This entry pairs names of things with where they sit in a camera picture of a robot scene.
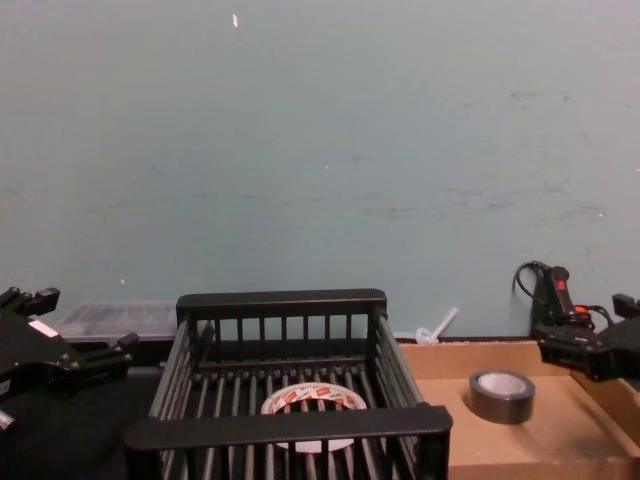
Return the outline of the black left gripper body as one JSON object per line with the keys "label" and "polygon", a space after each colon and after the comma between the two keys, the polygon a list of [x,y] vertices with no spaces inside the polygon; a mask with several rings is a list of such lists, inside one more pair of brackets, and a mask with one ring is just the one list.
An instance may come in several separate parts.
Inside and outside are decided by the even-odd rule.
{"label": "black left gripper body", "polygon": [[69,347],[73,345],[42,322],[1,312],[1,398],[27,392],[71,395],[127,374],[128,368],[65,368],[59,364],[59,356]]}

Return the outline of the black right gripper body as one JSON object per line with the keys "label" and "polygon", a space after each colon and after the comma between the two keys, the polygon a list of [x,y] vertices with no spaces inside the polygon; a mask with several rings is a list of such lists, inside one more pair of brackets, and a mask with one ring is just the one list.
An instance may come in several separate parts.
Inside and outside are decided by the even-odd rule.
{"label": "black right gripper body", "polygon": [[597,335],[593,377],[639,380],[639,317],[624,319]]}

